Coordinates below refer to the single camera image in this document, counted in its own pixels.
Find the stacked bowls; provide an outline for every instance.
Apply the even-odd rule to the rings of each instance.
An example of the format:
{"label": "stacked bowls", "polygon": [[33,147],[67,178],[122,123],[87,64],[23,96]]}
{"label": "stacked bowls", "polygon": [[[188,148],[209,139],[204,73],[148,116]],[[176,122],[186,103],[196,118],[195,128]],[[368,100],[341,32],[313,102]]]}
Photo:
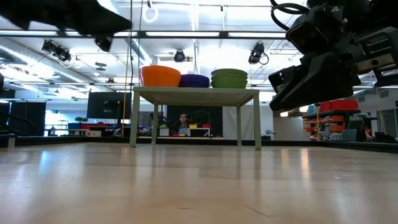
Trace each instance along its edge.
{"label": "stacked bowls", "polygon": [[240,88],[245,89],[248,84],[248,74],[238,69],[218,69],[211,73],[213,88]]}
{"label": "stacked bowls", "polygon": [[182,75],[179,87],[209,88],[210,80],[203,75]]}
{"label": "stacked bowls", "polygon": [[150,65],[139,70],[139,78],[145,87],[178,87],[181,73],[174,68]]}

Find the wooden floor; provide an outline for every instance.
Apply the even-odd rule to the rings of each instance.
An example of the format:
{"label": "wooden floor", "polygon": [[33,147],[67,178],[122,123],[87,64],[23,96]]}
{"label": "wooden floor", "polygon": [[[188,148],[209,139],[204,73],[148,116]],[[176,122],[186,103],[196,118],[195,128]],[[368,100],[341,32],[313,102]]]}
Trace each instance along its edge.
{"label": "wooden floor", "polygon": [[0,152],[0,223],[398,223],[398,156],[79,143]]}

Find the purple bowl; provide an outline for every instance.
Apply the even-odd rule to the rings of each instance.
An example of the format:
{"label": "purple bowl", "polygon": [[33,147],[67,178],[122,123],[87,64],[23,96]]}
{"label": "purple bowl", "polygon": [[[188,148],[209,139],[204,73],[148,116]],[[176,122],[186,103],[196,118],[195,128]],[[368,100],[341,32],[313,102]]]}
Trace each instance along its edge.
{"label": "purple bowl", "polygon": [[209,88],[210,83],[203,80],[182,80],[180,81],[179,87],[191,87],[191,88]]}
{"label": "purple bowl", "polygon": [[199,78],[201,80],[206,80],[206,81],[210,82],[210,79],[204,75],[186,74],[186,75],[182,75],[181,78]]}

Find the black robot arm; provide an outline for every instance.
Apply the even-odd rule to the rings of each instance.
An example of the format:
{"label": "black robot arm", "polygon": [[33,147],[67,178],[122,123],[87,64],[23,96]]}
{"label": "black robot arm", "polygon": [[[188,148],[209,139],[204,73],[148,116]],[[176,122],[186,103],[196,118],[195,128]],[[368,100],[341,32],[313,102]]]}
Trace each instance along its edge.
{"label": "black robot arm", "polygon": [[[300,66],[269,75],[277,93],[270,103],[274,111],[351,96],[353,86],[361,84],[358,75],[371,71],[375,86],[398,85],[398,75],[382,74],[398,65],[395,1],[309,0],[309,8],[271,3],[273,20],[304,54]],[[301,16],[287,27],[275,10]]]}

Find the green bowl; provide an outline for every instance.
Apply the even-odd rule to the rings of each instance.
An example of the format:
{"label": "green bowl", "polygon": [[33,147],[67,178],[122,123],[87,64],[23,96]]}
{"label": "green bowl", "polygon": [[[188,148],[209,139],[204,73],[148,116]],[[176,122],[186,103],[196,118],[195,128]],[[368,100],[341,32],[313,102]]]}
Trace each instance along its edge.
{"label": "green bowl", "polygon": [[242,70],[239,70],[239,69],[232,69],[232,68],[223,68],[223,69],[217,69],[217,70],[214,70],[212,73],[211,73],[211,75],[212,76],[215,76],[215,75],[218,75],[218,74],[229,74],[229,73],[233,73],[233,74],[242,74],[242,75],[244,75],[245,77],[247,77],[248,76],[248,73],[247,72],[245,72],[245,71],[242,71]]}
{"label": "green bowl", "polygon": [[219,78],[241,78],[243,80],[247,80],[248,77],[243,75],[243,74],[238,74],[238,73],[218,73],[216,75],[213,75],[211,80],[217,80]]}
{"label": "green bowl", "polygon": [[217,78],[213,80],[211,85],[213,88],[240,88],[245,89],[247,80],[242,78]]}

